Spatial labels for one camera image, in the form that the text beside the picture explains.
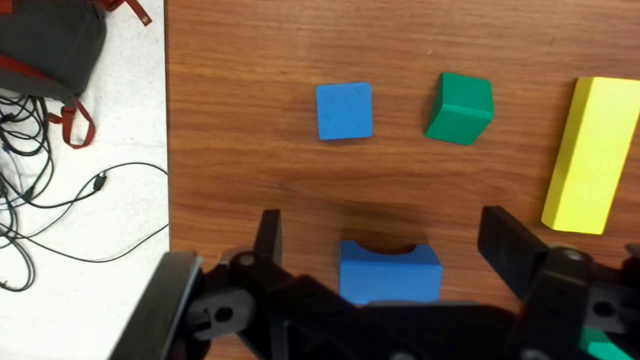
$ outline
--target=blue foam block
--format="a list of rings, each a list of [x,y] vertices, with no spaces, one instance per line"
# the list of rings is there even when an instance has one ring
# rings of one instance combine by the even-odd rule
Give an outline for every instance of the blue foam block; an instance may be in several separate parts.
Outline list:
[[[339,297],[352,304],[439,300],[442,264],[424,245],[409,254],[374,254],[339,243]]]
[[[319,140],[356,140],[374,136],[372,87],[321,85],[316,89]]]

